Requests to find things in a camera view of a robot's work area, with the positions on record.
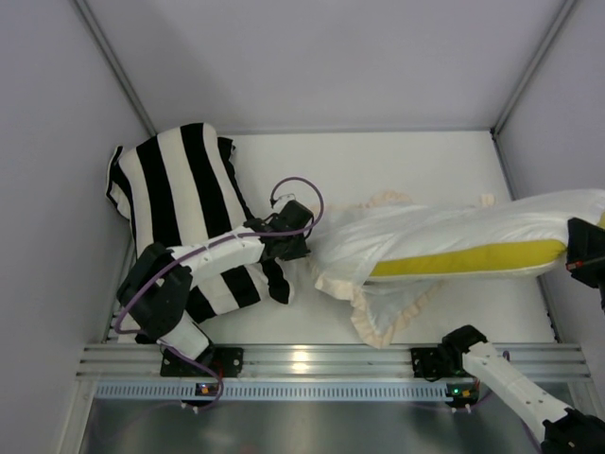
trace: yellow stripe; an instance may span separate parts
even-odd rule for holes
[[[488,244],[452,253],[378,262],[372,276],[518,270],[550,263],[565,249],[565,244],[556,239]]]

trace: white wall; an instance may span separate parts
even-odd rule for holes
[[[89,0],[161,131],[489,128],[560,0]]]
[[[66,0],[0,5],[0,452],[49,452],[128,227],[112,147],[144,132]]]
[[[502,133],[521,196],[605,188],[605,2],[584,0]],[[567,340],[582,344],[605,400],[605,315],[596,290],[546,277]]]

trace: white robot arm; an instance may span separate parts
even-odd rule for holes
[[[251,219],[202,244],[168,249],[159,243],[148,246],[118,290],[124,310],[116,332],[131,333],[120,328],[129,313],[148,338],[204,364],[212,356],[212,343],[185,311],[190,288],[242,265],[306,256],[303,232],[314,225],[307,226],[312,218],[303,205],[288,201],[280,213],[265,220]]]
[[[605,423],[556,399],[501,357],[467,325],[445,336],[435,356],[451,376],[480,379],[526,423],[545,454],[605,452]]]

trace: purple cable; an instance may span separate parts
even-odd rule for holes
[[[139,291],[137,291],[134,294],[134,296],[129,301],[129,303],[124,307],[124,309],[122,309],[120,314],[117,316],[117,319],[115,321],[115,327],[113,328],[113,330],[117,334],[139,334],[141,331],[138,329],[122,329],[122,322],[126,318],[127,314],[130,312],[130,310],[134,307],[134,305],[136,305],[139,302],[139,300],[145,294],[145,292],[148,291],[156,283],[156,281],[158,279],[160,279],[162,276],[164,276],[166,273],[168,273],[170,270],[172,270],[173,268],[175,268],[177,265],[184,262],[185,260],[187,260],[195,255],[198,255],[199,253],[207,251],[211,248],[214,248],[214,247],[218,246],[219,244],[223,244],[223,243],[226,243],[227,241],[231,241],[231,240],[237,239],[237,238],[245,238],[245,237],[250,237],[250,236],[256,236],[256,237],[258,237],[258,236],[295,236],[295,235],[303,234],[303,233],[308,232],[309,230],[313,229],[313,227],[315,227],[320,222],[321,217],[323,216],[323,209],[324,209],[323,196],[321,195],[321,192],[318,189],[318,187],[315,186],[313,183],[309,182],[307,179],[305,179],[303,177],[285,178],[285,179],[281,180],[280,182],[278,182],[277,184],[275,184],[275,187],[271,191],[271,199],[273,200],[273,197],[275,196],[275,192],[282,184],[287,183],[287,182],[292,182],[292,181],[303,182],[303,183],[308,184],[318,195],[318,198],[320,199],[320,213],[318,214],[318,217],[313,222],[311,222],[306,227],[303,227],[298,230],[293,230],[291,232],[271,232],[271,233],[248,232],[248,233],[240,234],[238,236],[236,236],[236,235],[225,236],[225,237],[222,237],[222,238],[210,243],[208,246],[200,246],[199,248],[191,251],[190,253],[186,253],[184,256],[179,257],[179,258],[175,259],[174,261],[170,262],[168,265],[166,265],[161,270],[156,272],[147,282],[145,282],[145,284],[139,289]]]
[[[308,181],[306,178],[288,177],[288,178],[281,180],[280,182],[275,184],[275,187],[273,187],[273,190],[271,191],[270,199],[272,201],[274,200],[275,192],[282,184],[287,183],[287,182],[294,182],[294,181],[303,182],[303,183],[306,183],[307,185],[309,185],[315,191],[315,193],[318,196],[318,199],[320,200],[320,213],[318,214],[318,217],[313,222],[311,222],[309,225],[307,225],[301,229],[293,230],[290,232],[271,232],[271,233],[248,232],[248,233],[244,233],[244,234],[240,234],[240,235],[224,236],[222,238],[217,239],[216,241],[213,241],[208,246],[200,246],[199,248],[191,251],[190,253],[186,253],[182,257],[179,257],[179,258],[173,260],[168,265],[163,267],[161,270],[156,272],[134,294],[132,299],[128,302],[128,304],[124,307],[124,309],[122,309],[120,314],[117,316],[117,319],[115,321],[115,327],[113,328],[113,330],[117,334],[138,334],[138,333],[142,332],[141,330],[137,330],[137,329],[122,329],[122,322],[124,321],[124,319],[126,318],[128,313],[130,312],[130,310],[134,307],[134,305],[136,305],[141,300],[141,297],[145,294],[145,292],[148,291],[151,288],[151,286],[153,286],[157,282],[158,279],[160,279],[162,276],[164,276],[166,273],[168,273],[170,270],[172,270],[173,268],[175,268],[177,265],[184,262],[185,260],[187,260],[195,255],[198,255],[199,253],[212,249],[212,248],[218,246],[219,244],[226,243],[227,241],[231,241],[233,239],[245,238],[245,237],[251,237],[251,236],[255,236],[255,237],[259,237],[259,236],[260,237],[262,237],[262,236],[295,236],[295,235],[303,234],[303,233],[308,232],[311,229],[313,229],[313,227],[315,227],[320,222],[321,218],[323,217],[324,202],[323,202],[323,196],[321,194],[321,191],[318,189],[317,186],[315,186],[313,183]],[[222,379],[208,367],[206,367],[202,364],[199,364],[198,362],[192,360],[191,358],[188,358],[188,357],[182,355],[178,350],[176,350],[172,347],[169,347],[169,346],[166,346],[166,348],[168,349],[168,351],[170,351],[176,357],[182,359],[183,361],[191,364],[194,367],[197,367],[202,372],[204,372],[205,374],[208,374],[209,376],[211,376],[212,378],[214,378],[216,380],[216,382],[218,383],[218,387],[219,387],[218,392],[216,393],[216,397],[210,404],[203,407],[203,409],[208,410],[208,409],[214,407],[216,405],[216,403],[218,402],[218,399],[220,399],[220,396],[223,394],[224,384],[223,384]]]
[[[223,392],[225,391],[225,384],[223,383],[223,379],[220,376],[218,376],[218,374],[215,371],[213,371],[212,369],[210,369],[209,367],[206,367],[203,364],[199,364],[198,362],[192,360],[191,358],[186,357],[181,352],[179,352],[179,350],[177,350],[176,348],[166,346],[166,350],[168,350],[170,353],[172,353],[175,357],[182,359],[187,364],[191,364],[192,366],[197,367],[202,372],[208,374],[214,380],[216,380],[216,384],[218,385],[218,391],[216,392],[215,398],[208,405],[201,407],[201,409],[206,411],[206,410],[211,409],[212,407],[215,407],[216,404],[218,403],[218,399],[220,399],[220,397],[222,397]]]

